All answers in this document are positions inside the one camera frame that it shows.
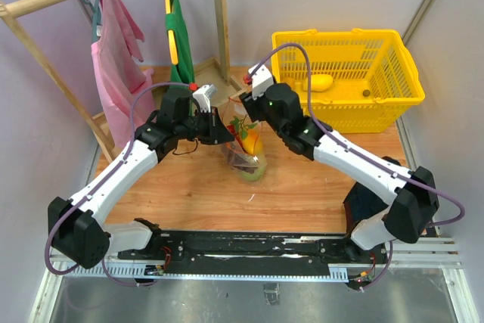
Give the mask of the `dark red grapes bunch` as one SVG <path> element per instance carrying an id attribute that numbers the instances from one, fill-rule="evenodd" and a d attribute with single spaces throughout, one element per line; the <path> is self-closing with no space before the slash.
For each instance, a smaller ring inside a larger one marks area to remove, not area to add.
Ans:
<path id="1" fill-rule="evenodd" d="M 257 157 L 233 150 L 228 151 L 226 160 L 230 167 L 249 174 L 253 174 L 261 166 Z"/>

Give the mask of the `clear zip top bag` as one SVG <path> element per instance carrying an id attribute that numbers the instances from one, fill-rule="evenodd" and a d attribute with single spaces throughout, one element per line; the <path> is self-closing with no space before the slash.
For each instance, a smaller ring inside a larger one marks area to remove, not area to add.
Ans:
<path id="1" fill-rule="evenodd" d="M 252 121 L 239 98 L 229 97 L 222 105 L 222 122 L 234 141 L 222 145 L 226 163 L 242 179 L 259 181 L 267 167 L 262 144 L 262 122 Z"/>

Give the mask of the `orange yellow fruit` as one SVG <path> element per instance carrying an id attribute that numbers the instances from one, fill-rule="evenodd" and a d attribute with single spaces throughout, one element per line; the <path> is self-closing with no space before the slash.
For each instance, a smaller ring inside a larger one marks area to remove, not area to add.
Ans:
<path id="1" fill-rule="evenodd" d="M 242 147 L 246 153 L 256 156 L 263 152 L 262 139 L 260 133 L 255 129 L 246 130 L 244 138 L 241 139 Z"/>

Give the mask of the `green cabbage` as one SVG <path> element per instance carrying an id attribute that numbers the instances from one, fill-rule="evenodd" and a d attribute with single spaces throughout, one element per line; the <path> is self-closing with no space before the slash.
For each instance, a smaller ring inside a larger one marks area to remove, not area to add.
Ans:
<path id="1" fill-rule="evenodd" d="M 265 167 L 241 167 L 237 171 L 248 182 L 257 182 L 264 176 Z"/>

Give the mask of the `yellow mango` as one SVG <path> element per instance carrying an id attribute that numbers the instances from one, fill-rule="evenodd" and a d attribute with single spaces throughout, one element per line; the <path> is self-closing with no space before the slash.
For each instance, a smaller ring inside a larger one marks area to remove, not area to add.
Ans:
<path id="1" fill-rule="evenodd" d="M 328 74 L 316 74 L 311 76 L 311 90 L 313 92 L 328 91 L 334 83 L 334 78 Z"/>

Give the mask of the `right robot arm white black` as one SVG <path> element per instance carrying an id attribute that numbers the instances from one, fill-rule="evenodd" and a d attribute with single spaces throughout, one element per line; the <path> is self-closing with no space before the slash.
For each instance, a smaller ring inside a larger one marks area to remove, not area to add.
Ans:
<path id="1" fill-rule="evenodd" d="M 267 123 L 289 150 L 338 169 L 386 204 L 357 222 L 343 242 L 343 255 L 350 262 L 361 262 L 370 249 L 387 241 L 418 241 L 439 208 L 431 171 L 393 164 L 346 141 L 327 125 L 317 125 L 304 115 L 299 96 L 286 84 L 270 85 L 260 96 L 244 92 L 240 101 L 250 119 Z"/>

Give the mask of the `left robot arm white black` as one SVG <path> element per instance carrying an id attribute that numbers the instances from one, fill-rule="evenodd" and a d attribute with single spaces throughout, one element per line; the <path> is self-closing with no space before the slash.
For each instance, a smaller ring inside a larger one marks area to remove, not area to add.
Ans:
<path id="1" fill-rule="evenodd" d="M 92 182 L 71 198 L 56 197 L 48 206 L 48 239 L 45 259 L 56 249 L 85 269 L 95 267 L 106 255 L 137 250 L 145 259 L 157 257 L 162 241 L 154 225 L 135 220 L 108 225 L 106 218 L 122 196 L 179 141 L 218 145 L 233 141 L 211 98 L 214 85 L 196 91 L 187 87 L 169 89 L 160 109 L 132 134 L 118 157 Z"/>

